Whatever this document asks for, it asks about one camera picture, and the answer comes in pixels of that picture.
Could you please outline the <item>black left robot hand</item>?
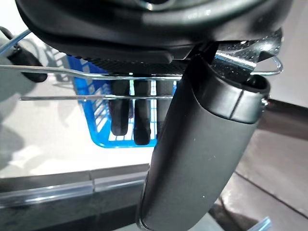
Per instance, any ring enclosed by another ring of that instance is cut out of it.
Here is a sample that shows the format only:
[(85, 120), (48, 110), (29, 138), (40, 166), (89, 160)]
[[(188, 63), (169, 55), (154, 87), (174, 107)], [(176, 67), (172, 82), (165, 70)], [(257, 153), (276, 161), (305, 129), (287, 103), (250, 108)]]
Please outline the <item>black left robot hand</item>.
[(135, 77), (137, 144), (150, 137), (156, 80), (158, 141), (137, 223), (186, 231), (212, 207), (239, 163), (270, 94), (258, 62), (275, 57), (290, 0), (18, 0), (42, 41), (115, 77), (112, 132), (128, 129)]

